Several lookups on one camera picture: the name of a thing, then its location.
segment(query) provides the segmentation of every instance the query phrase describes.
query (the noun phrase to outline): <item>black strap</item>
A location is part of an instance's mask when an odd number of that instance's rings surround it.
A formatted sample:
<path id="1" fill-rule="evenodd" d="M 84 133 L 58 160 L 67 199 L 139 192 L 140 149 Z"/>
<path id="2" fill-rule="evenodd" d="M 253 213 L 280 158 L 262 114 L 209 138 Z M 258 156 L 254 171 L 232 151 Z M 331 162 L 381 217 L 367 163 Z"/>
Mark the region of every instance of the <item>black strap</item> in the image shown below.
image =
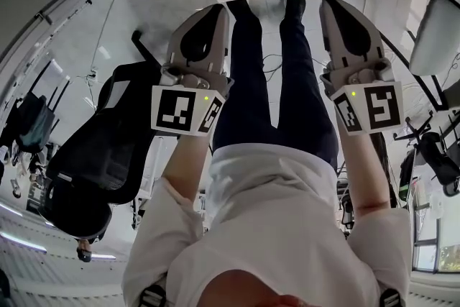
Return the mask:
<path id="1" fill-rule="evenodd" d="M 158 284 L 145 288 L 141 294 L 139 307 L 165 307 L 166 292 Z"/>
<path id="2" fill-rule="evenodd" d="M 380 307 L 403 307 L 400 294 L 394 289 L 387 289 L 380 297 Z"/>

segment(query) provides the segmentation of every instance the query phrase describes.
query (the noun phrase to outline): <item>black shoe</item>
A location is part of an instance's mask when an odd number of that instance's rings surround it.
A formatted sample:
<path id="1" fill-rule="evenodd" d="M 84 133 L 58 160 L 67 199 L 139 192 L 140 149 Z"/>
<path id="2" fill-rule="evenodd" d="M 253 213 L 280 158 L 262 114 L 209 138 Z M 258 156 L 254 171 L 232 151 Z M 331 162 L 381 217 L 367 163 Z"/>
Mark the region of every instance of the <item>black shoe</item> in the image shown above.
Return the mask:
<path id="1" fill-rule="evenodd" d="M 246 0 L 232 0 L 227 2 L 230 12 L 235 16 L 236 20 L 255 17 Z"/>
<path id="2" fill-rule="evenodd" d="M 305 11 L 305 0 L 287 0 L 285 18 L 301 20 Z"/>

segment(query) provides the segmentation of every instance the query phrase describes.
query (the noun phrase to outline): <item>dark navy pants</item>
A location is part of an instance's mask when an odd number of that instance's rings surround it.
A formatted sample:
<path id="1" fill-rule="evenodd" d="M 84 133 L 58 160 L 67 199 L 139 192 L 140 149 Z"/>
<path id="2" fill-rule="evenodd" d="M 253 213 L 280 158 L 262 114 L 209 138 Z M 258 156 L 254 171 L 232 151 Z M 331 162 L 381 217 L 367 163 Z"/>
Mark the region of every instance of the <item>dark navy pants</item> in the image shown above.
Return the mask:
<path id="1" fill-rule="evenodd" d="M 284 18 L 282 88 L 278 127 L 271 124 L 263 72 L 262 27 L 253 14 L 240 17 L 231 39 L 230 75 L 235 83 L 214 132 L 213 148 L 239 143 L 292 147 L 325 160 L 336 169 L 338 142 L 320 95 L 310 46 L 299 18 Z"/>

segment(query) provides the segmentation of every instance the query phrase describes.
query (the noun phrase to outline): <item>white shirt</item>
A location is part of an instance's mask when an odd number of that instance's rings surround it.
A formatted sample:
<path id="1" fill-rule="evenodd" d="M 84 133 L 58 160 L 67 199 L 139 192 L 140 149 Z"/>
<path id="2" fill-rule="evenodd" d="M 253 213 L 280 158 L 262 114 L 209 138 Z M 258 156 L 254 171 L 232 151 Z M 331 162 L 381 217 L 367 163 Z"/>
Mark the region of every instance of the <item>white shirt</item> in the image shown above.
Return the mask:
<path id="1" fill-rule="evenodd" d="M 376 211 L 360 219 L 348 241 L 336 226 L 332 167 L 306 152 L 264 144 L 217 150 L 202 235 L 191 203 L 162 179 L 155 184 L 123 280 L 128 306 L 166 279 L 167 299 L 195 307 L 218 275 L 243 270 L 279 294 L 315 306 L 378 306 L 381 293 L 408 294 L 409 213 Z"/>

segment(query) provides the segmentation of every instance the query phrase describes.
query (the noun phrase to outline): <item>floor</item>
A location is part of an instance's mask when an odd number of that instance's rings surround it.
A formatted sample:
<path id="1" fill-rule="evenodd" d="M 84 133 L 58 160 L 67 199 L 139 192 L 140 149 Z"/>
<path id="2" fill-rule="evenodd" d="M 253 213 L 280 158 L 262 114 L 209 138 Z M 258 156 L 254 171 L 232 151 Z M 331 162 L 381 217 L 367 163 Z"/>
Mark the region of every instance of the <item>floor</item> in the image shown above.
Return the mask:
<path id="1" fill-rule="evenodd" d="M 103 82 L 121 64 L 142 61 L 141 55 L 130 41 L 132 32 L 140 29 L 142 41 L 158 60 L 163 60 L 172 31 L 195 10 L 216 0 L 92 0 L 55 38 L 51 52 L 57 63 L 70 76 L 71 84 L 64 95 L 57 115 L 60 123 L 52 133 L 52 140 L 62 144 L 93 114 Z M 359 10 L 364 10 L 365 0 L 346 0 Z M 429 0 L 367 0 L 365 14 L 408 57 L 413 47 L 406 27 L 416 32 Z M 329 61 L 324 50 L 318 8 L 321 0 L 307 0 L 303 17 L 305 35 L 310 43 L 317 75 L 322 64 Z M 266 70 L 280 64 L 281 44 L 278 33 L 283 17 L 283 7 L 278 0 L 254 0 L 250 2 L 263 27 L 262 44 Z M 392 52 L 387 53 L 392 61 L 398 80 L 402 81 L 405 100 L 405 115 L 411 116 L 417 125 L 428 116 L 428 102 L 411 74 L 396 60 Z M 96 70 L 96 79 L 87 79 L 91 69 Z M 460 70 L 452 70 L 446 86 L 459 78 Z M 444 81 L 446 74 L 439 76 Z M 280 101 L 281 74 L 276 72 L 267 83 L 272 123 L 277 124 Z M 335 122 L 334 108 L 324 97 L 331 119 Z M 446 121 L 440 116 L 439 124 Z M 385 134 L 394 181 L 399 182 L 400 163 L 407 152 L 406 142 L 393 142 L 391 132 Z M 208 184 L 204 175 L 202 186 Z"/>

